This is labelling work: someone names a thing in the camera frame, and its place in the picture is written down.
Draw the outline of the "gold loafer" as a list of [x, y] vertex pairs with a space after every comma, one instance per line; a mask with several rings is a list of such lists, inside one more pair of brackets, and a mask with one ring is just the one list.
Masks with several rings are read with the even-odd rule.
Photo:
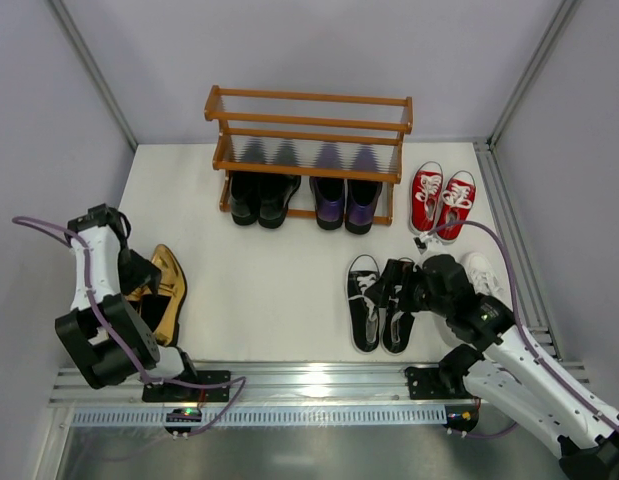
[[157, 343], [175, 347], [180, 332], [180, 313], [187, 295], [185, 274], [175, 254], [164, 244], [155, 247], [151, 262], [161, 272], [156, 293], [145, 288], [140, 296], [140, 316]]
[[137, 288], [126, 296], [126, 300], [133, 310], [145, 322], [148, 328], [154, 331], [156, 328], [156, 320], [153, 313], [152, 298], [153, 294], [148, 287]]

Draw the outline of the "red canvas sneaker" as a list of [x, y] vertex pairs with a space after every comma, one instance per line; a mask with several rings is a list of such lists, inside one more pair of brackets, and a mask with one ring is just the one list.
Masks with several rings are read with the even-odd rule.
[[413, 176], [410, 192], [410, 227], [418, 232], [432, 229], [436, 222], [443, 183], [439, 163], [428, 161]]
[[436, 235], [443, 242], [454, 242], [462, 230], [460, 221], [467, 219], [476, 198], [473, 175], [461, 170], [447, 182], [441, 194], [441, 211], [436, 225]]

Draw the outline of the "black patent loafer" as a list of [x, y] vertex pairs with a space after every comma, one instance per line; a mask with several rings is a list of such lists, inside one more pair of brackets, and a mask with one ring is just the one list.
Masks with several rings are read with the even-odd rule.
[[260, 210], [258, 223], [277, 229], [285, 221], [289, 203], [301, 184], [298, 175], [264, 174], [258, 186]]
[[229, 187], [229, 204], [232, 220], [239, 226], [256, 223], [260, 216], [259, 185], [261, 175], [254, 172], [232, 174]]

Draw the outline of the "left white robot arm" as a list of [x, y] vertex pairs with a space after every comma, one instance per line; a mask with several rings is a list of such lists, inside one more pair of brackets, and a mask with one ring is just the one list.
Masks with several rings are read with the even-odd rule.
[[136, 377], [145, 384], [195, 383], [190, 357], [177, 345], [186, 279], [172, 252], [151, 258], [131, 249], [131, 225], [101, 204], [67, 224], [76, 260], [76, 291], [55, 331], [93, 389]]

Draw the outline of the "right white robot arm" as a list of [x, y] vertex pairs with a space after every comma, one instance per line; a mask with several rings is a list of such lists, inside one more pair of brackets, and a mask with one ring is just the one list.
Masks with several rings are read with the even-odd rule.
[[442, 317], [460, 345], [438, 363], [449, 393], [478, 397], [533, 434], [569, 479], [619, 479], [619, 411], [537, 345], [499, 299], [479, 293], [448, 255], [391, 259], [351, 280], [370, 311]]

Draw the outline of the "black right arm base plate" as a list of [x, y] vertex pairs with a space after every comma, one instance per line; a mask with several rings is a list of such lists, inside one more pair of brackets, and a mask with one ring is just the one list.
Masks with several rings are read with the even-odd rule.
[[472, 397], [458, 374], [439, 366], [409, 366], [404, 375], [411, 400], [465, 400]]

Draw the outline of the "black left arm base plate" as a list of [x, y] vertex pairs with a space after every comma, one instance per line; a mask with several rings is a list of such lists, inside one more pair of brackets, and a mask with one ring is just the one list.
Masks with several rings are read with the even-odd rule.
[[193, 373], [182, 373], [176, 377], [176, 380], [204, 385], [205, 389], [185, 387], [172, 383], [163, 383], [152, 387], [145, 386], [143, 388], [142, 401], [145, 403], [226, 403], [229, 400], [229, 386], [209, 389], [210, 385], [229, 382], [231, 380], [231, 372], [229, 370], [195, 370]]

